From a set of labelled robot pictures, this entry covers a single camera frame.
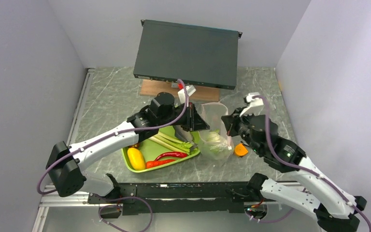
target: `gray marble surface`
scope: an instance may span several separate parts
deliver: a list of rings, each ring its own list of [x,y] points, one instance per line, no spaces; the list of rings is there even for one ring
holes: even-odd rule
[[[133,67],[96,68],[76,142],[116,127],[128,116],[149,104],[152,97],[139,95],[141,80],[135,79],[132,73]],[[245,106],[243,97],[249,92],[259,92],[269,100],[271,120],[279,125],[280,135],[295,141],[273,68],[239,67],[237,87],[235,90],[222,89],[220,102],[232,112],[236,107]],[[241,139],[234,137],[233,141],[236,145]],[[274,180],[290,180],[270,168],[253,151],[242,158],[230,155],[221,163],[200,154],[176,165],[141,174],[129,171],[121,151],[116,151],[91,165],[88,171],[111,173],[118,182],[247,181],[256,172]]]
[[[268,204],[264,220],[283,217],[290,207]],[[97,207],[50,207],[43,232],[118,232],[99,222]],[[120,216],[107,221],[126,231],[141,231],[149,222],[149,214]],[[321,232],[315,220],[294,210],[278,223],[257,223],[245,214],[229,212],[153,213],[147,232]]]

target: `wooden board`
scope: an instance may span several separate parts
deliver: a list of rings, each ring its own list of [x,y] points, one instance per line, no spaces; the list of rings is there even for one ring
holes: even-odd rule
[[[201,100],[206,102],[217,102],[220,100],[220,89],[211,88],[204,86],[194,86],[196,92],[191,95],[191,100]],[[140,89],[140,95],[145,96],[157,96],[158,93],[168,92],[174,97],[178,98],[177,92],[178,88],[172,88],[171,83],[166,83],[163,81],[150,81],[143,80],[142,88]]]

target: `green tray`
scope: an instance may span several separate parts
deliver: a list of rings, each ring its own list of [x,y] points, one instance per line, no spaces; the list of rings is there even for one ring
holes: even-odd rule
[[[168,136],[174,137],[174,128],[172,126],[161,128],[159,131],[168,135]],[[198,143],[198,141],[200,140],[200,136],[199,136],[198,132],[192,132],[191,134],[193,135],[194,142]],[[192,157],[194,157],[194,156],[196,156],[200,153],[200,150],[198,148],[196,148],[193,151],[191,151],[191,154],[188,154],[188,156],[185,157],[185,158],[178,159],[176,161],[166,163],[166,164],[154,167],[154,168],[146,168],[144,170],[137,171],[137,170],[134,170],[133,167],[130,164],[130,161],[129,161],[128,156],[127,156],[127,149],[128,149],[127,147],[122,149],[124,163],[126,164],[127,168],[134,173],[144,173],[144,172],[156,170],[156,169],[159,169],[159,168],[164,168],[164,167],[167,167],[167,166],[170,166],[170,165],[174,165],[176,163],[179,163],[179,162],[182,162],[184,160],[190,159],[190,158],[192,158]],[[141,143],[141,145],[138,149],[141,151],[145,162],[153,161],[160,154],[162,154],[164,152],[171,151],[170,149],[165,148],[165,147],[161,146],[160,144],[157,144],[157,143],[155,143],[151,140],[148,140],[148,139],[144,140]],[[172,157],[167,157],[166,159],[161,159],[161,160],[167,160],[167,159],[173,159],[173,158]]]

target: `yellow squash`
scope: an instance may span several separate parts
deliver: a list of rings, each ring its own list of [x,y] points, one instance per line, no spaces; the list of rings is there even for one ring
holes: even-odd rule
[[[127,150],[127,156],[134,170],[141,171],[146,169],[146,163],[141,151],[131,147]]]

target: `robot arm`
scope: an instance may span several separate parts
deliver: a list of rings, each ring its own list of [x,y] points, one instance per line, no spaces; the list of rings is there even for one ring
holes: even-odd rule
[[[185,131],[209,129],[193,103],[188,103],[182,114],[184,107],[184,104],[175,107],[173,95],[162,92],[151,100],[150,105],[101,135],[70,146],[66,146],[65,142],[57,143],[52,149],[46,168],[64,156],[70,156],[49,171],[59,196],[70,196],[79,190],[100,196],[112,194],[113,190],[119,192],[117,181],[112,175],[95,174],[85,170],[94,162],[121,148],[156,135],[158,129],[155,127],[166,125],[179,117],[172,125],[180,125]]]
[[[326,231],[356,231],[359,219],[355,217],[356,205],[359,210],[366,206],[363,197],[355,197],[332,184],[349,199],[343,200],[329,184],[322,178],[329,180],[306,156],[305,152],[294,142],[278,135],[278,126],[269,119],[271,144],[276,155],[283,161],[294,164],[297,168],[280,162],[272,153],[266,139],[266,117],[257,115],[262,109],[262,100],[255,99],[255,93],[249,94],[245,108],[237,108],[228,116],[221,119],[225,124],[229,136],[241,136],[242,139],[272,168],[285,173],[301,183],[310,193],[299,192],[284,187],[268,177],[256,173],[248,182],[248,190],[259,198],[267,198],[289,205],[311,216]],[[309,169],[318,174],[316,177],[301,168]]]

